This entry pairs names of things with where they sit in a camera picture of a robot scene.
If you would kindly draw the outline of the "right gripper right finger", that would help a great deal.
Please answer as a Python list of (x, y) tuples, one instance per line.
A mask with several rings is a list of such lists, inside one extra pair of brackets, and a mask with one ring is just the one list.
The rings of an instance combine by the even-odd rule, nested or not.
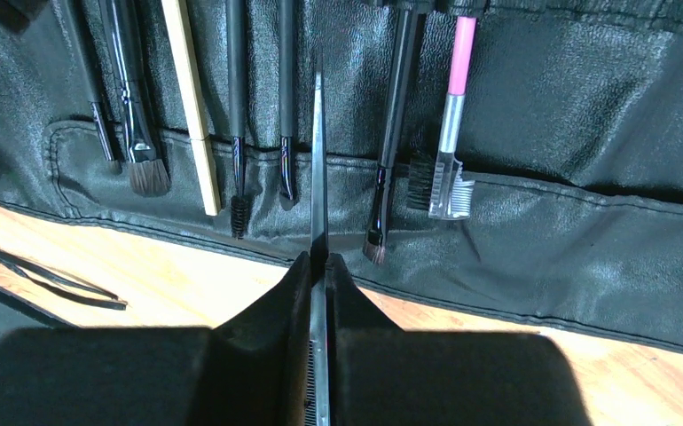
[(336, 425), (586, 425), (568, 360), (532, 333), (406, 331), (331, 255)]

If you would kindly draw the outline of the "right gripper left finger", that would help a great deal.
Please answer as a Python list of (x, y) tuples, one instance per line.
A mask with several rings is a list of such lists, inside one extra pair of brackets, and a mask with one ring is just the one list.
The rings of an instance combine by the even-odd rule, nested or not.
[(301, 425), (310, 257), (223, 325), (22, 328), (0, 340), (0, 425)]

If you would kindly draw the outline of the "black comb brush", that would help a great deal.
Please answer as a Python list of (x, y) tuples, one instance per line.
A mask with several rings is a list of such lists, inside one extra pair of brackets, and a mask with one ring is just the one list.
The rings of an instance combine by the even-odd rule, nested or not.
[(311, 209), (310, 209), (310, 332), (305, 423), (330, 425), (331, 395), (328, 348), (328, 313), (326, 261), (327, 239), (327, 184), (326, 133), (324, 105), (324, 76), (315, 72), (313, 126), (311, 143)]

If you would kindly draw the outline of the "black angled brush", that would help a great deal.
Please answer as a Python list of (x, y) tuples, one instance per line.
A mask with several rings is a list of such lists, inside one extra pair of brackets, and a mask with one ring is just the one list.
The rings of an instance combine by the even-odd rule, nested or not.
[(405, 107), (415, 75), (415, 62), (420, 54), (422, 26), (420, 13), (406, 9), (397, 12), (375, 193), (362, 248), (365, 257), (376, 265), (383, 264), (386, 255), (390, 214), (395, 198), (396, 154), (404, 129)]

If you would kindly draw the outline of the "pink handled makeup brush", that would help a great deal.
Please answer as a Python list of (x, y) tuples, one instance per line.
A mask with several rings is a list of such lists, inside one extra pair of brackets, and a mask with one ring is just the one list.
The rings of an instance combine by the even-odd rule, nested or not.
[(437, 152), (415, 154), (410, 165), (407, 206), (435, 220), (464, 220), (471, 213), (475, 182), (464, 177), (456, 150), (476, 27), (476, 18), (457, 19)]

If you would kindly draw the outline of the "black makeup brush roll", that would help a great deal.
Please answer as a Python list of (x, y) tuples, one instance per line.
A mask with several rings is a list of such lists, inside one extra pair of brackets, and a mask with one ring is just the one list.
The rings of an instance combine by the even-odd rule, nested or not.
[[(683, 352), (683, 1), (304, 1), (295, 167), (279, 205), (279, 8), (248, 14), (242, 240), (203, 210), (161, 4), (138, 6), (151, 116), (171, 178), (156, 198), (113, 175), (58, 2), (0, 24), (0, 206), (287, 264), (310, 243), (316, 47), (324, 54), (329, 242), (357, 281), (408, 300)], [(383, 264), (372, 213), (396, 16), (422, 15)], [(412, 157), (435, 156), (457, 19), (477, 19), (456, 158), (470, 216), (407, 206)]]

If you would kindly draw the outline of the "thin black eyeliner brush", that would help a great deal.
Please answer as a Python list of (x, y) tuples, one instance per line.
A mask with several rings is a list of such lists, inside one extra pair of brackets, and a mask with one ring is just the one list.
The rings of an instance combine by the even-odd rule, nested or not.
[(232, 236), (242, 239), (250, 217), (246, 196), (245, 137), (247, 123), (247, 5), (242, 0), (225, 4), (229, 84), (229, 129), (235, 192), (231, 198)]

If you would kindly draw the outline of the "slim black shadow brush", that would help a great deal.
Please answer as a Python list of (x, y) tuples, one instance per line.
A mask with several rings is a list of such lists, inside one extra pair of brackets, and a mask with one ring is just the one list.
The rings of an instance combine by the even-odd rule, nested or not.
[(279, 202), (284, 211), (291, 210), (296, 200), (293, 160), (295, 9), (296, 1), (279, 1)]

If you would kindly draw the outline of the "thin black liner brush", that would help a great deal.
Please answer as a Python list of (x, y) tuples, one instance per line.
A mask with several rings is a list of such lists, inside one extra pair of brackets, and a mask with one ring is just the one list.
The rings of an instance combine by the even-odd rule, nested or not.
[(208, 216), (215, 217), (221, 211), (222, 203), (212, 145), (209, 141), (206, 107), (192, 41), (187, 2), (162, 0), (161, 6), (177, 73), (204, 210)]

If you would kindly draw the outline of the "flat black shader brush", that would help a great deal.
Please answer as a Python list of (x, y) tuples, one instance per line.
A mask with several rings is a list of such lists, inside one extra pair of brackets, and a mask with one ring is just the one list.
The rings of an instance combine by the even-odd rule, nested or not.
[(170, 177), (150, 115), (137, 3), (106, 0), (98, 7), (122, 114), (131, 189), (145, 197), (162, 196), (170, 189)]

